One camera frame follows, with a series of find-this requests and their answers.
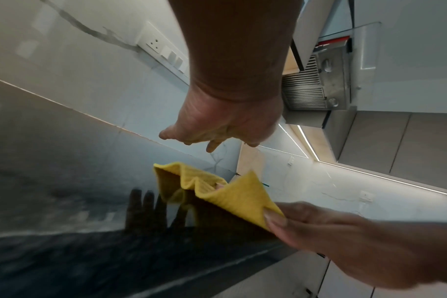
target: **granite countertop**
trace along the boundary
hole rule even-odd
[[[211,297],[291,254],[153,163],[233,172],[0,82],[0,297]]]

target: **metal vent grille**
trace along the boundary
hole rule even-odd
[[[304,71],[282,77],[282,92],[291,110],[327,109],[315,56]]]

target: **yellow cloth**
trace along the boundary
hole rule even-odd
[[[154,169],[158,177],[160,194],[163,197],[172,198],[176,189],[170,187],[168,179],[163,178],[157,169],[180,176],[181,188],[194,190],[198,198],[217,205],[263,229],[268,230],[263,217],[263,208],[284,216],[271,201],[262,183],[252,171],[228,184],[224,178],[183,163],[154,164]],[[224,187],[215,190],[217,183]]]

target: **hand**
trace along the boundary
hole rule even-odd
[[[265,211],[267,225],[291,247],[326,255],[347,275],[375,287],[411,288],[435,281],[428,262],[396,229],[312,204],[278,203],[286,218]]]
[[[280,96],[243,101],[211,93],[192,83],[178,120],[160,132],[160,138],[186,145],[210,141],[206,151],[213,152],[231,137],[256,147],[274,132],[282,113]]]

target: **fingernail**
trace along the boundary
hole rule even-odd
[[[268,222],[271,222],[271,223],[275,224],[276,226],[279,226],[279,227],[287,226],[287,219],[272,210],[264,209],[263,215],[264,215],[264,218]]]

